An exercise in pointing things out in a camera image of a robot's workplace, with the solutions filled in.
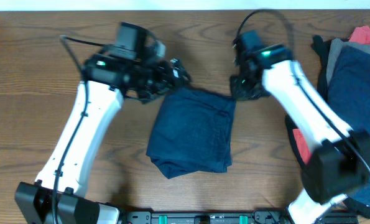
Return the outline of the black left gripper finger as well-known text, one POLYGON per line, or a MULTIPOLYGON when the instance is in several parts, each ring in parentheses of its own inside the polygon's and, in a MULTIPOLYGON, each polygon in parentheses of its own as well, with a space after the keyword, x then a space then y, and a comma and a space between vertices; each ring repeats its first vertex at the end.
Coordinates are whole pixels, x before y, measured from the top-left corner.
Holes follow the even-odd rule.
POLYGON ((172 64, 173 80, 175 84, 189 84, 192 79, 179 59, 170 60, 172 64))
POLYGON ((141 91, 141 103, 148 104, 157 100, 175 89, 173 85, 163 86, 162 88, 148 88, 141 91))

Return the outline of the navy blue shorts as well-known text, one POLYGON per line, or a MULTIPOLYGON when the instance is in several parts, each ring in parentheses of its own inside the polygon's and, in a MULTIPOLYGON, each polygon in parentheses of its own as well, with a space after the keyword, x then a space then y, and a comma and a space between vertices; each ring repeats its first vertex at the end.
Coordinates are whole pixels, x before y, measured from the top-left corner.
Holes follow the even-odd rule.
POLYGON ((147 156, 168 179, 193 172, 225 173, 231 166, 236 102, 181 88, 165 97, 152 128, 147 156))

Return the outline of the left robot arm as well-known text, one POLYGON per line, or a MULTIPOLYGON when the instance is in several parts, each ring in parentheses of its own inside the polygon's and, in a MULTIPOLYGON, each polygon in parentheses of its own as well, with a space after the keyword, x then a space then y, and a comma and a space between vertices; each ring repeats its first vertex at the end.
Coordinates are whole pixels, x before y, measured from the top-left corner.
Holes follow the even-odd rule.
POLYGON ((179 60, 151 63, 94 54, 82 69, 75 104, 60 139, 33 184, 21 182, 15 201, 27 223, 122 223, 120 209, 85 198, 106 131, 128 90, 141 103, 190 83, 179 60))

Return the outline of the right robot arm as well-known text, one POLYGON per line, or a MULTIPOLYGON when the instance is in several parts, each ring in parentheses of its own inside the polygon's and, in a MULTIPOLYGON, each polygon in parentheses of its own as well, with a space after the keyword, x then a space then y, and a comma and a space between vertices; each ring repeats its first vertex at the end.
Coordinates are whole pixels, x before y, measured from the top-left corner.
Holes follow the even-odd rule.
POLYGON ((355 131, 312 87, 292 51, 283 45, 234 44, 239 75, 231 79, 237 100, 274 96, 311 150, 302 169, 303 189, 287 207, 291 223, 315 223, 333 205, 370 180, 364 153, 370 136, 355 131))

